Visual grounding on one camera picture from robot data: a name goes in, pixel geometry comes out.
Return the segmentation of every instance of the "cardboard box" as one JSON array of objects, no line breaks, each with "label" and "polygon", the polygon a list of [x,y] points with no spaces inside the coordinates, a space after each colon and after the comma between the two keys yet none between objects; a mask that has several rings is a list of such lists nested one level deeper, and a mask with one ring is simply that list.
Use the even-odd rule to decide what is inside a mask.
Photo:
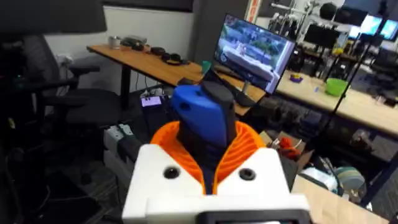
[{"label": "cardboard box", "polygon": [[[282,138],[289,138],[292,140],[292,144],[295,146],[297,143],[299,143],[299,139],[292,137],[291,135],[281,131],[278,135],[278,140],[282,140]],[[296,149],[299,150],[301,152],[301,156],[300,158],[296,161],[297,165],[298,165],[298,172],[300,172],[305,165],[308,164],[308,162],[310,162],[310,159],[312,157],[313,154],[313,150],[311,151],[304,151],[305,149],[305,142],[301,142]]]},{"label": "cardboard box", "polygon": [[[268,134],[265,131],[260,133],[260,137],[266,146],[272,142],[272,139],[268,136]],[[290,138],[292,140],[293,145],[299,143],[299,139],[296,139],[283,131],[281,131],[278,135],[279,140],[282,140],[282,138]],[[306,143],[302,141],[296,148],[301,152],[300,158],[298,159],[298,161],[296,161],[298,165],[298,172],[300,172],[305,167],[305,165],[307,165],[308,162],[310,162],[310,159],[313,154],[313,150],[303,152],[305,149],[305,145]]]}]

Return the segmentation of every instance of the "office chair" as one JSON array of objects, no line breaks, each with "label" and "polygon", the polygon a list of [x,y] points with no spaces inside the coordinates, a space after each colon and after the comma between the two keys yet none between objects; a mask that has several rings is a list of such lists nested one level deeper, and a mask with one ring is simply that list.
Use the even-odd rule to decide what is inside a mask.
[{"label": "office chair", "polygon": [[394,88],[392,84],[397,80],[397,64],[398,53],[384,48],[379,49],[377,57],[371,63],[370,69],[376,74],[375,76],[367,75],[365,80],[371,80],[370,84],[379,86],[378,91],[389,90]]},{"label": "office chair", "polygon": [[[44,123],[47,106],[54,108],[54,121],[48,128],[51,137],[63,138],[65,142],[77,142],[82,156],[87,133],[117,124],[121,115],[119,96],[111,91],[99,89],[77,89],[81,75],[98,72],[99,67],[69,67],[72,77],[61,80],[60,68],[44,36],[24,38],[25,56],[31,80],[24,84],[33,88],[36,96],[37,119]],[[68,86],[64,95],[57,95],[57,88]],[[89,184],[91,177],[81,175],[82,184]]]}]

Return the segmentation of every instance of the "green bowl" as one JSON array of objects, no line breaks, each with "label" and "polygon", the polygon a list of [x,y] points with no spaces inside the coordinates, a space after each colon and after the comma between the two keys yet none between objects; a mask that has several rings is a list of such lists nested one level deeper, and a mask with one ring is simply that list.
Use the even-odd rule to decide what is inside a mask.
[{"label": "green bowl", "polygon": [[337,78],[328,78],[326,81],[326,93],[332,96],[341,96],[348,82]]}]

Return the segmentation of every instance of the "white wall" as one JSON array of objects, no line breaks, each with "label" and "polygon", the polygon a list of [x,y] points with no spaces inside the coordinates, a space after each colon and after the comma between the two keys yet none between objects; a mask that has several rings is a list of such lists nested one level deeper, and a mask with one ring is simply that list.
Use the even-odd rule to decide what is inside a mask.
[{"label": "white wall", "polygon": [[[122,7],[104,7],[108,31],[85,35],[48,35],[47,42],[53,54],[70,54],[76,61],[93,63],[101,67],[100,73],[81,77],[80,88],[102,88],[120,92],[121,66],[95,54],[90,54],[86,46],[107,43],[108,36],[129,34],[147,37],[148,44],[165,48],[168,52],[183,57],[188,54],[191,38],[193,14],[186,12],[150,11]],[[131,73],[130,91],[135,90],[137,73]],[[147,79],[147,84],[156,82]],[[144,76],[139,77],[137,89],[145,87]]]}]

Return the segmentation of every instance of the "computer monitor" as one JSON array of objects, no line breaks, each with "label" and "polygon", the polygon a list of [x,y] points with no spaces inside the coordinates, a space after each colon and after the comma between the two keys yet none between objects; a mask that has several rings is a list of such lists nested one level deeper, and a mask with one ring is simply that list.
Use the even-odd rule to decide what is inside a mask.
[{"label": "computer monitor", "polygon": [[387,20],[381,30],[381,35],[384,36],[385,40],[395,41],[397,39],[398,22]]},{"label": "computer monitor", "polygon": [[304,41],[320,47],[332,49],[339,36],[340,32],[337,30],[311,24],[305,34]]},{"label": "computer monitor", "polygon": [[349,38],[357,39],[359,34],[374,35],[379,28],[382,19],[380,17],[367,15],[362,22],[361,27],[354,26],[349,32]]},{"label": "computer monitor", "polygon": [[227,14],[214,57],[241,79],[272,94],[294,47],[286,37]]},{"label": "computer monitor", "polygon": [[353,9],[348,6],[341,6],[336,11],[334,18],[335,22],[340,22],[342,24],[351,24],[353,26],[361,26],[365,20],[368,12],[359,9]]}]

